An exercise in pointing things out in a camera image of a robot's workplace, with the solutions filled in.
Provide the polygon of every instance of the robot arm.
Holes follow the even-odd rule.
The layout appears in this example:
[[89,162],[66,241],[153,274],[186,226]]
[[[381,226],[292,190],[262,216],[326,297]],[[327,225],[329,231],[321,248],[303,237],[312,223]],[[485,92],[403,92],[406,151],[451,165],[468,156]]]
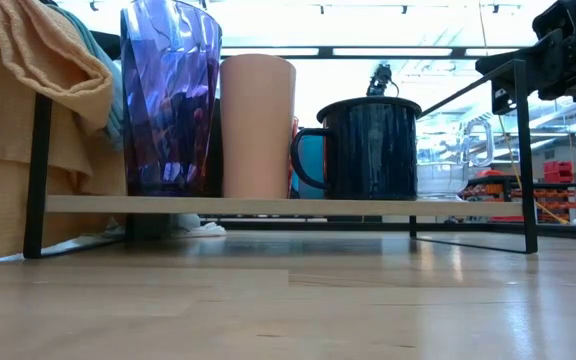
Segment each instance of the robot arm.
[[[487,74],[510,60],[524,60],[529,93],[538,91],[542,100],[566,95],[576,101],[576,0],[556,1],[535,18],[532,27],[539,40],[537,44],[482,58],[475,68],[481,74]],[[512,74],[493,80],[493,99],[502,89],[505,96],[515,100],[514,87]],[[507,101],[498,103],[503,105],[493,108],[493,113],[504,114],[511,110]]]
[[370,85],[368,86],[368,90],[366,90],[366,96],[384,96],[389,84],[392,84],[397,88],[397,96],[399,96],[399,87],[392,81],[392,70],[390,70],[390,65],[381,63],[370,79]]

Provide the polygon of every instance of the red storage bin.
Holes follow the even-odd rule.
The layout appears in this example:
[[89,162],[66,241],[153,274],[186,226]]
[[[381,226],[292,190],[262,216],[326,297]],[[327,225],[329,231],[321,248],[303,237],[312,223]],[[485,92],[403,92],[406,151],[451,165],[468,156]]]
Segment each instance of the red storage bin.
[[493,216],[490,221],[494,222],[524,222],[524,217],[519,216]]
[[562,184],[562,183],[571,183],[572,182],[572,174],[571,173],[545,173],[544,179],[547,183],[555,183],[555,184]]
[[544,174],[552,172],[572,172],[570,161],[549,161],[544,163]]

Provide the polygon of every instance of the beige towel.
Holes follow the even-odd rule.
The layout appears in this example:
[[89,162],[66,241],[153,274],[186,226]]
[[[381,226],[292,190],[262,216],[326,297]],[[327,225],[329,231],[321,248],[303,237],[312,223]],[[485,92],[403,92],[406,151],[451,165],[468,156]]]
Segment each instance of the beige towel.
[[87,133],[106,126],[112,75],[66,18],[37,0],[0,0],[0,49],[22,84],[80,114]]
[[[0,256],[18,253],[23,242],[36,92],[54,100],[48,192],[125,194],[123,154],[98,131],[113,96],[110,72],[57,12],[37,0],[0,0]],[[106,221],[49,214],[44,246]]]
[[71,23],[36,0],[0,0],[0,159],[28,163],[35,92],[54,100],[49,164],[93,175],[86,135],[106,125],[112,75]]

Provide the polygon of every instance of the purple glass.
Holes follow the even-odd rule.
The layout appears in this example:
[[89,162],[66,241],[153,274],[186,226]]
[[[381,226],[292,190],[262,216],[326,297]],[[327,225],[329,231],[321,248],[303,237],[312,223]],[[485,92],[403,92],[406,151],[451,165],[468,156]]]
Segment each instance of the purple glass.
[[129,195],[205,194],[220,51],[219,24],[192,5],[137,0],[122,10]]

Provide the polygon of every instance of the shelf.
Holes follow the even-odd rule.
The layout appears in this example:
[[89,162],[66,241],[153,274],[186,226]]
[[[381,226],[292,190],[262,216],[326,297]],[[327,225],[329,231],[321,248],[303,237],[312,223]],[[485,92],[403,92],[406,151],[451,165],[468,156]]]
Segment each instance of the shelf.
[[46,198],[49,213],[199,213],[223,215],[417,215],[513,216],[521,203],[386,200],[288,200],[173,198],[141,196],[65,196]]
[[[468,186],[475,186],[480,184],[503,184],[506,180],[510,181],[513,186],[517,186],[517,177],[515,175],[493,175],[476,179],[468,180]],[[533,183],[536,189],[567,189],[569,187],[576,187],[576,183]]]

